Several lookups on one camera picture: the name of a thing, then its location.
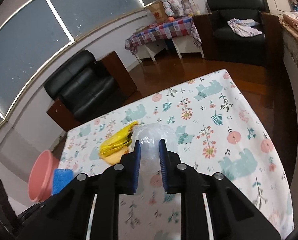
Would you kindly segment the checkered cloth on bench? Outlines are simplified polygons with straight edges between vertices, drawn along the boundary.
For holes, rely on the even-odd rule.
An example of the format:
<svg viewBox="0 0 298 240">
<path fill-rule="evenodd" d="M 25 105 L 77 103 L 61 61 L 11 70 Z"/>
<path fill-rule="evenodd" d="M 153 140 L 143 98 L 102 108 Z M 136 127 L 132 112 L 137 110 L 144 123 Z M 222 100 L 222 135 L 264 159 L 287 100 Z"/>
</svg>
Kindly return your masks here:
<svg viewBox="0 0 298 240">
<path fill-rule="evenodd" d="M 137 52 L 137 47 L 154 41 L 172 39 L 182 36 L 191 36 L 195 46 L 201 48 L 201 38 L 197 32 L 191 16 L 177 18 L 172 22 L 155 25 L 133 34 L 125 40 L 125 49 L 132 54 Z"/>
</svg>

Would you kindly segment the blue foam net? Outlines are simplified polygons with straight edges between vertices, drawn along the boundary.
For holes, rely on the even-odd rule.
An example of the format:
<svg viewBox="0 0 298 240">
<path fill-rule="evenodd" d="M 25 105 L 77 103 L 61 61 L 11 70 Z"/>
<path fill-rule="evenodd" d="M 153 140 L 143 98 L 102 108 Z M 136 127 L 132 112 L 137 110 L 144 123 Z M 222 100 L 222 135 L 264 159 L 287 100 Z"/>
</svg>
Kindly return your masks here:
<svg viewBox="0 0 298 240">
<path fill-rule="evenodd" d="M 52 195 L 58 194 L 73 179 L 73 171 L 70 169 L 55 169 L 52 183 Z"/>
</svg>

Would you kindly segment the white plastic ball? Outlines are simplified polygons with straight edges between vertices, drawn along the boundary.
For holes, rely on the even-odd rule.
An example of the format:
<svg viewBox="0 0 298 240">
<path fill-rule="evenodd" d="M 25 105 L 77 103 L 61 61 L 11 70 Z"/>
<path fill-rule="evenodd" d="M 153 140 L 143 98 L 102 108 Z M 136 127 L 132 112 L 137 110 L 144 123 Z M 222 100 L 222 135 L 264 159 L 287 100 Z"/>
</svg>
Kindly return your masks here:
<svg viewBox="0 0 298 240">
<path fill-rule="evenodd" d="M 160 171 L 159 143 L 165 140 L 168 151 L 178 151 L 175 131 L 167 125 L 159 123 L 136 126 L 131 136 L 131 150 L 134 150 L 135 142 L 138 141 L 141 149 L 140 176 L 149 177 Z"/>
</svg>

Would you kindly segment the white bench table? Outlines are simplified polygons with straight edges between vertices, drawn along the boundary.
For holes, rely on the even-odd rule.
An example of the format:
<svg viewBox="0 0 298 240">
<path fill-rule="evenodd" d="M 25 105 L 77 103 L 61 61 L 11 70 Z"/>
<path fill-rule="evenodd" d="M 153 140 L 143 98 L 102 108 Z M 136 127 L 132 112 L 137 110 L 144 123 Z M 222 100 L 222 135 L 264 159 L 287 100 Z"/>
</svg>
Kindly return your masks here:
<svg viewBox="0 0 298 240">
<path fill-rule="evenodd" d="M 204 53 L 201 47 L 195 45 L 193 37 L 181 36 L 175 37 L 170 40 L 157 40 L 149 42 L 144 45 L 137 47 L 135 57 L 138 61 L 143 59 L 151 59 L 153 62 L 156 61 L 156 55 L 162 51 L 175 51 L 180 59 L 183 54 L 201 54 L 204 58 Z"/>
</svg>

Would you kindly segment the yellow black snack wrapper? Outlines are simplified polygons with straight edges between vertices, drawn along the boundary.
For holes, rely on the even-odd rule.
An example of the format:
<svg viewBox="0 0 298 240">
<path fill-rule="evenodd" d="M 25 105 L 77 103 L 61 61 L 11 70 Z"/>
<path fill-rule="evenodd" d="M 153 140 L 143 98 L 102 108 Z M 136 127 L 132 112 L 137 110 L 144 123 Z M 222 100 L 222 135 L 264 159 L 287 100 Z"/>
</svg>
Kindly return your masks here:
<svg viewBox="0 0 298 240">
<path fill-rule="evenodd" d="M 99 155 L 101 158 L 108 157 L 113 153 L 121 150 L 125 146 L 128 147 L 132 142 L 132 133 L 135 126 L 138 126 L 138 121 L 125 126 L 120 131 L 116 132 L 110 138 L 106 139 L 101 145 Z"/>
</svg>

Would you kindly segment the orange paper scrap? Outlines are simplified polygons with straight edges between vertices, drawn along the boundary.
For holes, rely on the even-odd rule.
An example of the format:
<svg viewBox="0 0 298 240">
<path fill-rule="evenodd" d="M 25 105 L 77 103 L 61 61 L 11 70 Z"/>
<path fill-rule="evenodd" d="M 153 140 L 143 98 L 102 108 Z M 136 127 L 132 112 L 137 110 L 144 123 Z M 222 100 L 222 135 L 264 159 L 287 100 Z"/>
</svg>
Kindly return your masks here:
<svg viewBox="0 0 298 240">
<path fill-rule="evenodd" d="M 129 147 L 125 146 L 122 149 L 112 153 L 111 155 L 103 157 L 103 160 L 109 165 L 115 165 L 120 163 L 122 156 L 127 153 L 129 153 Z"/>
</svg>

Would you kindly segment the brown paper bag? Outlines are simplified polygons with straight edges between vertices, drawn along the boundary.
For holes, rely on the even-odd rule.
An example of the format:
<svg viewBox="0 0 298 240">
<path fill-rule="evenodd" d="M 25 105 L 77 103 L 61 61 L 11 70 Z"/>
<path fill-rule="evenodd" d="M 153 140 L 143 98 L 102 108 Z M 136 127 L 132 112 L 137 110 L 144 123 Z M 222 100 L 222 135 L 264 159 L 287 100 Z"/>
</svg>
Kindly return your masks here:
<svg viewBox="0 0 298 240">
<path fill-rule="evenodd" d="M 156 23 L 163 23 L 168 20 L 169 17 L 165 12 L 162 1 L 157 0 L 151 3 L 147 8 L 152 13 Z"/>
</svg>

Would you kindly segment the pink plastic bucket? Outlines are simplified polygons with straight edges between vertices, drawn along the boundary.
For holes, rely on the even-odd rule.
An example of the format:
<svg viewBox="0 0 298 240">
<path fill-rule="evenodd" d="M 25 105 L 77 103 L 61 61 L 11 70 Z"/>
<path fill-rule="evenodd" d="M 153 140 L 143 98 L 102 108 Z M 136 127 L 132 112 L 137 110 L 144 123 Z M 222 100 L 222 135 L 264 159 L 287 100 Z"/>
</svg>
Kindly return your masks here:
<svg viewBox="0 0 298 240">
<path fill-rule="evenodd" d="M 50 150 L 45 150 L 38 156 L 28 181 L 28 195 L 32 202 L 43 202 L 52 195 L 54 170 L 58 165 L 59 160 Z"/>
</svg>

